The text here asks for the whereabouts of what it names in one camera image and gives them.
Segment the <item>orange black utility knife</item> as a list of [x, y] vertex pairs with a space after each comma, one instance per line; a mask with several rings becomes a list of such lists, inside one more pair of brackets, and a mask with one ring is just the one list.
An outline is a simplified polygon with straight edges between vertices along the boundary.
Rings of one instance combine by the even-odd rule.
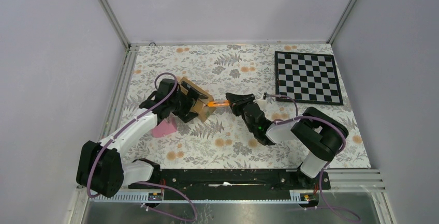
[[207, 106], [212, 108], [227, 107], [230, 106], [230, 101], [229, 100], [210, 101], [207, 103]]

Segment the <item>brown cardboard express box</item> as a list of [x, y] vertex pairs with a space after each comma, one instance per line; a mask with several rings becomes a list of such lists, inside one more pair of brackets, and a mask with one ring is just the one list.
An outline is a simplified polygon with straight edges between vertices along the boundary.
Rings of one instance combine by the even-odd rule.
[[[184, 89], [181, 86], [181, 82], [182, 81], [186, 81], [188, 82], [191, 86], [193, 86], [195, 89], [201, 91], [202, 93], [206, 94], [208, 96], [208, 99], [206, 100], [201, 100], [201, 99], [194, 99], [192, 97], [190, 97], [188, 95], [188, 92], [186, 89]], [[189, 100], [191, 101], [191, 109], [190, 109], [190, 113], [195, 113], [197, 114], [198, 119], [204, 123], [211, 115], [213, 115], [213, 113], [215, 112], [215, 110], [217, 108], [212, 108], [212, 107], [208, 107], [207, 103], [210, 101], [213, 101], [214, 98], [212, 95], [210, 95], [207, 91], [203, 90], [201, 87], [197, 86], [194, 82], [192, 82], [191, 80], [189, 80], [187, 77], [183, 77], [180, 82], [180, 89], [182, 91], [182, 93], [189, 98]]]

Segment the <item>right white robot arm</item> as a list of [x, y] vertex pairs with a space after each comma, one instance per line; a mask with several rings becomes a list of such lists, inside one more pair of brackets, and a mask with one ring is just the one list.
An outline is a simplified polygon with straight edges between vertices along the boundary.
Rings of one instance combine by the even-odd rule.
[[314, 107], [285, 121], [266, 118], [253, 94], [226, 93], [232, 113], [243, 119], [247, 129], [262, 145], [298, 139], [309, 150], [299, 166], [297, 182], [305, 189], [317, 183], [317, 176], [346, 147], [348, 130]]

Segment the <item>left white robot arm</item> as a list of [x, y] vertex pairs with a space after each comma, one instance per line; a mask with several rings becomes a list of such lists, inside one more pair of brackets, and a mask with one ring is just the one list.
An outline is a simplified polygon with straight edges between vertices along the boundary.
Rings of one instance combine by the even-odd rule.
[[160, 183], [159, 165], [147, 159], [123, 163], [122, 158], [139, 139], [156, 128], [170, 114], [187, 123], [198, 116], [196, 102], [208, 94], [189, 82], [162, 79], [143, 101], [134, 117], [99, 142], [87, 141], [81, 149], [76, 182], [90, 198], [113, 197], [121, 187], [142, 182], [147, 188]]

